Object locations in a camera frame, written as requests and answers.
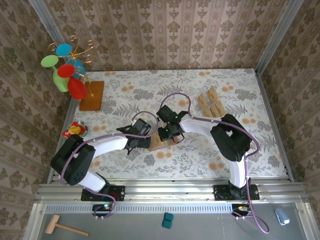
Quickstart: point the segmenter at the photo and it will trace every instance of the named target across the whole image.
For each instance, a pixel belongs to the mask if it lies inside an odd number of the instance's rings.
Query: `table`
[[[190,96],[191,113],[196,114],[196,97],[214,86],[226,112],[234,115],[260,144],[261,151],[249,158],[250,176],[287,177],[284,156],[277,146],[253,69],[88,72],[87,76],[92,81],[104,81],[104,92],[100,111],[79,111],[79,105],[76,108],[74,120],[89,126],[85,140],[130,125],[139,111],[155,114],[163,98],[175,92]],[[183,96],[173,96],[166,104],[177,113],[188,107]],[[139,117],[154,129],[152,116]],[[92,160],[90,169],[107,179],[229,177],[228,161],[214,140],[197,133],[187,133],[178,145],[153,152],[134,149],[130,155],[126,150],[100,155]]]

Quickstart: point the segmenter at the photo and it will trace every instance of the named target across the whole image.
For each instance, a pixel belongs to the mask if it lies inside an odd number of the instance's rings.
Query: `purple cable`
[[[79,149],[85,145],[85,144],[88,144],[88,143],[92,143],[92,142],[95,142],[95,141],[99,141],[99,140],[102,140],[102,139],[106,139],[106,138],[110,138],[110,137],[135,137],[135,138],[141,138],[141,139],[145,139],[145,138],[148,138],[154,134],[157,133],[158,131],[158,127],[159,127],[159,123],[158,123],[158,119],[157,117],[151,113],[151,112],[148,112],[148,111],[140,111],[138,112],[136,115],[134,115],[134,117],[132,118],[132,120],[139,114],[141,113],[148,113],[150,115],[152,115],[156,121],[156,128],[155,130],[153,131],[153,133],[151,133],[150,135],[145,135],[145,136],[141,136],[141,135],[134,135],[134,134],[127,134],[127,133],[111,133],[111,134],[107,134],[107,135],[103,135],[103,136],[98,136],[98,137],[95,137],[95,138],[92,138],[92,139],[89,139],[87,141],[84,141],[82,142],[72,153],[71,155],[69,156],[68,160],[65,162],[65,165],[63,166],[63,169],[61,171],[61,174],[60,174],[60,181],[61,181],[61,184],[62,185],[65,185],[67,186],[68,184],[64,181],[64,175],[66,173],[66,169],[69,165],[69,163],[71,162],[72,158],[74,157],[74,155],[79,151]],[[92,194],[95,194],[95,195],[98,195],[98,196],[105,196],[105,197],[108,197],[110,199],[112,199],[112,210],[105,216],[105,218],[107,218],[108,216],[110,216],[110,214],[113,212],[113,209],[114,207],[116,206],[116,200],[113,196],[110,196],[108,194],[103,194],[103,193],[99,193],[99,192],[95,192],[95,191],[92,191],[91,189],[89,188],[85,188],[86,190],[88,190],[90,193]]]
[[[249,178],[249,174],[248,174],[248,163],[247,163],[247,158],[256,154],[257,152],[259,152],[260,150],[260,145],[258,143],[258,141],[249,133],[247,132],[245,129],[237,126],[237,125],[234,125],[232,123],[228,123],[228,122],[224,122],[224,121],[218,121],[218,120],[211,120],[211,119],[207,119],[207,118],[202,118],[202,117],[196,117],[196,116],[192,116],[191,114],[191,111],[190,111],[190,108],[191,108],[191,99],[188,95],[184,94],[184,93],[181,93],[181,92],[175,92],[175,93],[171,93],[169,94],[168,96],[166,96],[163,101],[161,102],[161,105],[160,105],[160,109],[163,107],[163,104],[164,102],[171,96],[173,95],[182,95],[182,96],[185,96],[188,100],[189,100],[189,105],[188,105],[188,114],[189,116],[192,118],[192,119],[195,119],[195,120],[200,120],[200,121],[204,121],[204,122],[213,122],[213,123],[217,123],[217,124],[224,124],[224,125],[227,125],[227,126],[230,126],[230,127],[233,127],[241,132],[243,132],[244,134],[246,134],[249,138],[251,138],[253,140],[253,142],[255,143],[256,145],[256,150],[250,154],[248,154],[247,156],[244,157],[244,172],[245,172],[245,183],[246,183],[246,192],[247,192],[247,196],[248,196],[248,204],[249,204],[249,207],[251,209],[251,212],[252,212],[252,215],[249,215],[249,216],[246,216],[245,218],[253,218],[257,224],[257,226],[259,227],[259,229],[264,233],[264,234],[269,234],[270,233],[270,229],[269,229],[269,226],[267,225],[267,223],[262,220],[260,217],[256,216],[255,215],[255,212],[254,212],[254,207],[253,207],[253,204],[252,204],[252,200],[251,200],[251,197],[250,197],[250,192],[249,192],[249,181],[248,181],[248,178]],[[258,222],[258,219],[261,220],[264,225],[266,226],[267,228],[267,231],[265,231],[260,223]]]

